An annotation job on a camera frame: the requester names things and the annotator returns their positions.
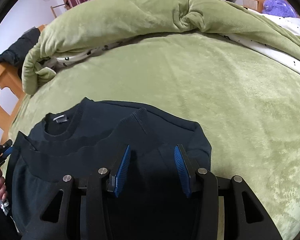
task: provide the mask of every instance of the bed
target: bed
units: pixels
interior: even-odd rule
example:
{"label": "bed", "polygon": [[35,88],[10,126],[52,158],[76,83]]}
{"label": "bed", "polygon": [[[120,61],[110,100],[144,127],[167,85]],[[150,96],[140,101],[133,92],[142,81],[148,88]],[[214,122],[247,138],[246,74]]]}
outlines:
{"label": "bed", "polygon": [[[277,48],[298,61],[300,37],[245,8],[216,0],[191,0],[194,2],[185,10],[186,19],[179,16],[183,15],[183,2],[188,4],[189,0],[159,0],[161,9],[173,8],[170,11],[172,22],[164,19],[162,12],[152,17],[151,11],[146,10],[150,7],[145,8],[152,0],[143,0],[136,9],[147,12],[151,31],[140,29],[140,26],[126,30],[112,20],[124,8],[117,6],[116,12],[109,12],[120,0],[106,0],[105,5],[101,5],[101,1],[92,3],[98,3],[99,7],[95,4],[94,7],[108,20],[96,21],[99,27],[107,24],[110,28],[107,35],[94,33],[98,40],[90,40],[93,46],[85,47],[87,40],[82,43],[80,39],[75,44],[63,43],[66,37],[58,32],[61,27],[68,35],[73,31],[65,24],[65,19],[75,21],[73,17],[80,15],[80,21],[85,22],[78,8],[89,15],[91,2],[69,10],[42,32],[40,43],[29,54],[24,66],[30,82],[23,84],[23,89],[33,95],[23,97],[21,93],[15,117],[5,118],[0,124],[5,135],[10,125],[10,138],[14,139],[18,130],[27,134],[46,113],[64,111],[84,96],[95,101],[123,100],[154,105],[199,122],[213,148],[212,172],[227,178],[235,174],[243,176],[283,239],[293,239],[300,231],[300,74],[238,44],[228,33],[236,32],[243,39],[249,37],[251,41]],[[256,1],[260,11],[263,0]],[[199,2],[209,5],[205,8],[207,11],[199,12],[205,16],[205,22],[200,22],[195,14]],[[189,16],[192,9],[195,13]],[[227,10],[236,15],[228,15],[228,19],[217,17]],[[140,15],[133,16],[136,21]],[[245,24],[245,31],[232,17],[249,23]],[[120,14],[120,18],[133,23],[124,15]],[[189,21],[198,27],[188,28]],[[218,21],[222,23],[219,29],[207,29],[209,23]],[[223,25],[231,28],[222,30]],[[52,54],[63,57],[65,53],[106,46],[116,40],[122,40],[116,48],[104,49],[98,56],[65,68],[57,75],[35,72],[31,66],[40,57]],[[51,49],[59,44],[66,44],[66,48]],[[8,75],[9,66],[1,69]]]}

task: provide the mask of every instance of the blue gripper pad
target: blue gripper pad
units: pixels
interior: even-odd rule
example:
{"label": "blue gripper pad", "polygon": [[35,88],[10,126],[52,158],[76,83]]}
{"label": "blue gripper pad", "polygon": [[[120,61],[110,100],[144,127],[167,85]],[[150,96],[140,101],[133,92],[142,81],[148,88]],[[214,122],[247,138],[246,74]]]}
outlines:
{"label": "blue gripper pad", "polygon": [[127,178],[127,172],[128,172],[128,167],[130,164],[130,158],[131,158],[131,150],[130,146],[128,145],[126,148],[126,151],[123,155],[121,164],[119,166],[117,175],[115,176],[115,188],[114,188],[114,194],[116,197],[119,196],[121,193],[124,183]]}
{"label": "blue gripper pad", "polygon": [[189,198],[191,196],[190,176],[178,146],[174,148],[174,161],[176,162],[176,166],[177,166],[177,170],[178,170],[178,174],[182,186],[182,191]]}

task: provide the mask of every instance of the green fleece bedsheet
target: green fleece bedsheet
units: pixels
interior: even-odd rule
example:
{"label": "green fleece bedsheet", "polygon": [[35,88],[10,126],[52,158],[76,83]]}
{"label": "green fleece bedsheet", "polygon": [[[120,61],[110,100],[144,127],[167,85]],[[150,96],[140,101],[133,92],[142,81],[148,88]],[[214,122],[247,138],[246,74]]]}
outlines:
{"label": "green fleece bedsheet", "polygon": [[[244,177],[283,239],[293,239],[300,230],[300,75],[218,34],[180,32],[231,33],[232,26],[232,33],[270,44],[298,59],[300,37],[219,0],[198,0],[197,6],[192,0],[157,0],[157,14],[153,14],[154,0],[99,1],[71,9],[44,30],[24,65],[29,93],[42,79],[34,71],[39,58],[156,30],[160,34],[139,36],[62,70],[32,97],[26,96],[10,137],[14,139],[18,130],[28,134],[45,114],[69,109],[83,97],[156,106],[199,122],[212,145],[212,172]],[[129,6],[125,14],[120,13]],[[236,21],[228,13],[223,18],[218,10],[231,10]],[[170,21],[160,22],[166,13]],[[143,17],[146,20],[138,24]]]}

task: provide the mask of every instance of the black jacket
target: black jacket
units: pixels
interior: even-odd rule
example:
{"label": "black jacket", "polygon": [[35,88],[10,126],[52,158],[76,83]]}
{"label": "black jacket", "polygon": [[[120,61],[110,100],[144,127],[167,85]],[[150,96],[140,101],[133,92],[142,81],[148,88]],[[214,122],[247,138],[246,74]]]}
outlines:
{"label": "black jacket", "polygon": [[24,33],[7,50],[0,54],[0,63],[8,62],[10,65],[18,68],[18,76],[21,79],[22,65],[29,50],[38,42],[40,31],[32,28]]}

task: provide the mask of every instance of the white wall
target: white wall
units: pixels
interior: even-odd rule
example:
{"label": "white wall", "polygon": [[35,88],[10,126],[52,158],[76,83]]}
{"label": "white wall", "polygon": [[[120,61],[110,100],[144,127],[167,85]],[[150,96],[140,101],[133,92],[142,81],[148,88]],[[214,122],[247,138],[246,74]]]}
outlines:
{"label": "white wall", "polygon": [[[50,23],[54,19],[50,6],[60,4],[63,0],[18,0],[0,23],[0,54],[28,29]],[[55,9],[57,15],[63,11],[63,7]],[[1,106],[4,104],[8,108],[11,108],[9,104],[15,104],[11,97],[1,96],[0,100]]]}

